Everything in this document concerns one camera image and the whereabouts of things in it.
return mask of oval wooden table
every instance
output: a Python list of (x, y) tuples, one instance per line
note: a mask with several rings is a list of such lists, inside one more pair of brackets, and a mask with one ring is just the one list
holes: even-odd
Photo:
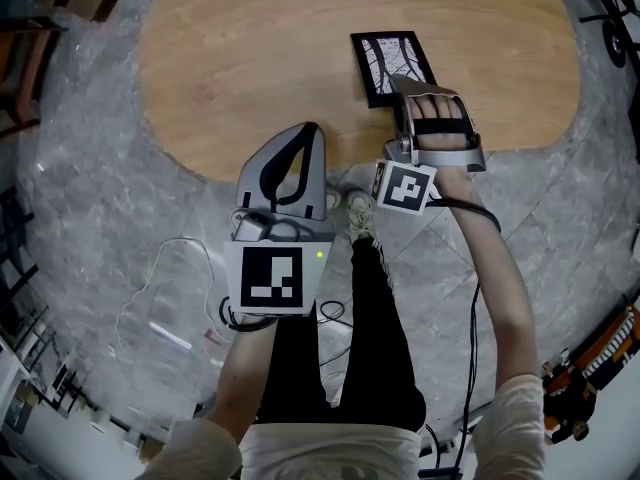
[(327, 167), (373, 162), (389, 110), (367, 107), (350, 34), (414, 31), (436, 80), (458, 91), (485, 150), (540, 148), (579, 98), (561, 0), (156, 0), (140, 44), (145, 114), (187, 168), (234, 181), (265, 141), (303, 121)]

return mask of person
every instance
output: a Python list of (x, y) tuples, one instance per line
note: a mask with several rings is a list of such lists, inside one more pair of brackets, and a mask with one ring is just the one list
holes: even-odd
[(568, 372), (567, 388), (558, 395), (544, 396), (544, 415), (560, 424), (551, 438), (545, 436), (547, 444), (560, 443), (571, 435), (576, 441), (582, 441), (589, 435), (587, 421), (595, 411), (597, 391), (579, 368), (571, 366)]
[[(453, 102), (423, 97), (415, 118), (460, 118)], [(423, 149), (462, 149), (458, 134), (418, 137)], [(466, 169), (441, 168), (443, 197), (482, 205)], [(353, 333), (338, 407), (322, 387), (315, 309), (239, 333), (220, 373), (212, 411), (177, 423), (140, 480), (229, 478), (416, 478), (426, 404), (415, 386), (409, 347), (375, 238), (372, 201), (350, 192)], [(491, 318), (497, 364), (494, 400), (474, 428), (477, 479), (542, 479), (543, 391), (527, 290), (494, 223), (452, 209), (469, 245)], [(467, 321), (468, 308), (452, 314)]]

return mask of marble floor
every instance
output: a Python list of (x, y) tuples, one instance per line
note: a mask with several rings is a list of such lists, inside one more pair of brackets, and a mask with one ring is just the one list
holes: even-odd
[[(42, 125), (0, 147), (0, 183), (15, 177), (34, 211), (29, 252), (40, 272), (32, 285), (51, 307), (52, 324), (90, 373), (85, 391), (118, 419), (162, 437), (214, 390), (228, 349), (217, 316), (226, 294), (221, 258), (235, 187), (187, 172), (163, 154), (144, 118), (138, 38), (153, 0), (120, 0), (105, 24), (33, 0), (3, 0), (5, 15), (50, 14), (65, 25), (42, 97)], [(538, 327), (541, 361), (579, 343), (640, 278), (630, 247), (640, 212), (640, 170), (627, 109), (635, 76), (609, 60), (601, 25), (580, 25), (596, 0), (564, 0), (574, 25), (582, 76), (575, 120), (553, 147), (495, 153), (475, 180), (500, 219), (525, 277)], [(329, 173), (339, 185), (367, 186), (372, 165)], [(344, 216), (333, 217), (340, 225)], [(378, 210), (376, 226), (390, 264), (428, 422), (443, 431), (462, 413), (468, 364), (469, 305), (475, 276), (448, 210), (421, 218)], [(148, 288), (160, 246), (168, 243)], [(334, 246), (319, 301), (337, 299), (350, 317), (350, 248)], [(479, 305), (479, 372), (473, 406), (493, 394), (495, 347)], [(150, 321), (189, 342), (190, 351), (156, 334)], [(320, 328), (321, 360), (349, 343), (345, 327)], [(323, 367), (340, 383), (348, 355)], [(380, 369), (376, 383), (384, 383)]]

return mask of white cable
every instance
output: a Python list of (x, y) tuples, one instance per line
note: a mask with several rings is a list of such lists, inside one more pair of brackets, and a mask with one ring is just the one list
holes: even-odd
[[(155, 274), (156, 268), (158, 267), (158, 262), (160, 261), (160, 255), (162, 254), (162, 250), (169, 244), (171, 243), (175, 243), (175, 242), (190, 242), (190, 243), (194, 243), (198, 246), (200, 246), (200, 248), (204, 251), (205, 256), (207, 257), (207, 263), (209, 264), (209, 273), (210, 278), (209, 278), (209, 285), (207, 286), (207, 293), (204, 297), (204, 306), (203, 306), (203, 312), (205, 314), (205, 316), (209, 319), (209, 321), (211, 322), (211, 325), (213, 326), (213, 330), (215, 331), (215, 333), (223, 340), (231, 343), (231, 340), (229, 338), (227, 338), (226, 336), (223, 336), (220, 331), (218, 331), (218, 328), (216, 326), (215, 321), (213, 320), (213, 318), (211, 317), (211, 315), (209, 314), (209, 312), (207, 311), (207, 307), (209, 305), (209, 293), (211, 292), (211, 288), (213, 288), (213, 281), (214, 281), (214, 275), (213, 275), (213, 263), (211, 262), (211, 257), (209, 256), (209, 252), (207, 251), (207, 248), (204, 246), (204, 244), (198, 240), (197, 238), (186, 238), (186, 237), (178, 237), (178, 238), (170, 238), (168, 240), (165, 240), (162, 245), (160, 246), (160, 248), (158, 249), (158, 254), (156, 255), (156, 259), (153, 262), (153, 266), (151, 267), (151, 272), (149, 273), (149, 277), (147, 278), (147, 281), (144, 283), (144, 286), (142, 288), (140, 288), (139, 290), (136, 290), (134, 292), (134, 294), (131, 296), (131, 298), (124, 303), (124, 305), (122, 306), (122, 308), (120, 308), (120, 312), (118, 313), (118, 315), (116, 316), (116, 322), (114, 325), (114, 330), (116, 332), (116, 336), (118, 338), (118, 342), (120, 344), (120, 347), (122, 348), (122, 350), (125, 350), (125, 346), (124, 346), (124, 341), (122, 339), (122, 336), (120, 335), (120, 331), (118, 331), (118, 325), (120, 324), (120, 317), (122, 315), (124, 315), (124, 313), (127, 310), (127, 307), (129, 307), (133, 301), (135, 300), (135, 298), (140, 295), (142, 292), (144, 292), (148, 287), (149, 284), (151, 283), (151, 280), (153, 279), (153, 275)], [(118, 365), (120, 365), (120, 361), (118, 360), (117, 356), (114, 354), (114, 357), (116, 359), (116, 362), (118, 363)], [(129, 378), (124, 374), (124, 372), (122, 371), (122, 365), (120, 365), (120, 372), (122, 373), (122, 375), (127, 379), (127, 381), (129, 382), (129, 384), (132, 385), (132, 382), (129, 380)]]

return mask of leg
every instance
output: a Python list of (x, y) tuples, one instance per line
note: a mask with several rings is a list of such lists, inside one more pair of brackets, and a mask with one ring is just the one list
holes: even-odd
[[(352, 235), (357, 238), (351, 260), (354, 330), (340, 402), (341, 419), (417, 431), (424, 424), (426, 404), (415, 386), (409, 346), (382, 249), (372, 232), (360, 234), (359, 238)], [(380, 381), (382, 365), (391, 368)]]
[(280, 319), (256, 423), (327, 421), (331, 406), (325, 400), (318, 364), (315, 306), (306, 318)]

